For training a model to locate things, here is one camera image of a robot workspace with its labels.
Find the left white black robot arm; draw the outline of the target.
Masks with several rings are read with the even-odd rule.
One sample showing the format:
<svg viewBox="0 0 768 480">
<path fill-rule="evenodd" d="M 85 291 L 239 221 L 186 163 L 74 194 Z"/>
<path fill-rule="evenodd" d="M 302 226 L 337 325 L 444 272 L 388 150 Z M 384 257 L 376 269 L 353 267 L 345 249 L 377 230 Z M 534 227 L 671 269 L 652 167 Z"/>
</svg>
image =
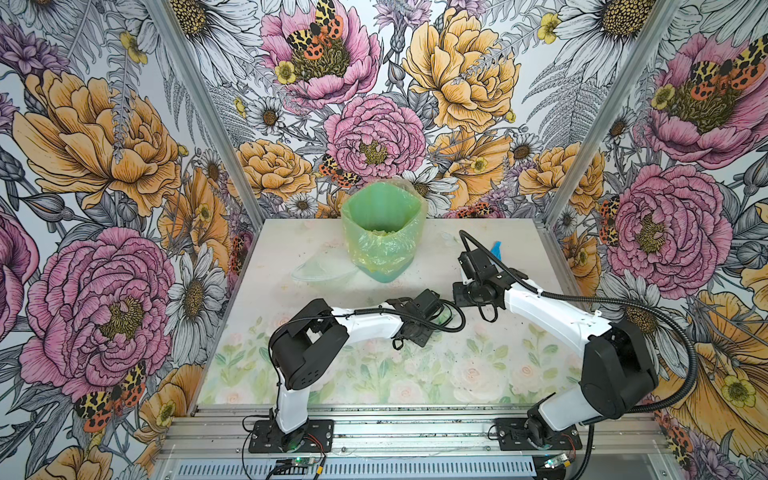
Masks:
<svg viewBox="0 0 768 480">
<path fill-rule="evenodd" d="M 333 365 L 344 347 L 388 340 L 400 350 L 407 342 L 423 348 L 435 332 L 459 333 L 467 320 L 460 308 L 426 289 L 417 297 L 389 299 L 374 306 L 345 309 L 324 299 L 310 301 L 270 336 L 268 355 L 277 374 L 278 393 L 270 431 L 284 452 L 309 436 L 310 389 Z"/>
</svg>

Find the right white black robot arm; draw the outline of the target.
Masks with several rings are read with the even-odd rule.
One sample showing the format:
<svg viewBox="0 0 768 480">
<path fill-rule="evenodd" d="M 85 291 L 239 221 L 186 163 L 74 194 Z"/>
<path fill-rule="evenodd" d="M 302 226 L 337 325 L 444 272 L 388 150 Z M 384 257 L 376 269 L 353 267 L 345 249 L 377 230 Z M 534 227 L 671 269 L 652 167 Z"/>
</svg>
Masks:
<svg viewBox="0 0 768 480">
<path fill-rule="evenodd" d="M 629 321 L 612 322 L 539 288 L 518 271 L 503 271 L 479 249 L 458 257 L 462 280 L 453 284 L 459 306 L 492 306 L 517 314 L 553 335 L 581 358 L 574 387 L 539 401 L 523 430 L 536 448 L 595 419 L 619 419 L 658 386 L 656 367 L 642 332 Z"/>
</svg>

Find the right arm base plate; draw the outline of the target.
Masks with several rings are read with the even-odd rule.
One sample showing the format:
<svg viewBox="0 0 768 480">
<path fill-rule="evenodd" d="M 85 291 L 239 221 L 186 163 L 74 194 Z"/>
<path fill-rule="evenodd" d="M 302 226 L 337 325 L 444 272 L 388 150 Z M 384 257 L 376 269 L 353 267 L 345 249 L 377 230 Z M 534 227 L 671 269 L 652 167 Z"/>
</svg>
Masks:
<svg viewBox="0 0 768 480">
<path fill-rule="evenodd" d="M 578 430 L 574 426 L 555 431 L 534 418 L 496 418 L 488 431 L 488 437 L 496 440 L 502 451 L 578 451 L 583 448 Z"/>
</svg>

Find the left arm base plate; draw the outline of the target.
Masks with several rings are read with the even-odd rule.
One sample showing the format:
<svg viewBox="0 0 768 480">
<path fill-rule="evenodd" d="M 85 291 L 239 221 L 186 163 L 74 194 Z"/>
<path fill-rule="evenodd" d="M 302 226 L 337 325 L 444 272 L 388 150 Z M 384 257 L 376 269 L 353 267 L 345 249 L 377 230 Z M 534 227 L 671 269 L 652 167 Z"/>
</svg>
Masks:
<svg viewBox="0 0 768 480">
<path fill-rule="evenodd" d="M 247 451 L 251 454 L 329 453 L 335 422 L 309 419 L 291 433 L 278 428 L 276 420 L 258 420 L 252 428 Z"/>
</svg>

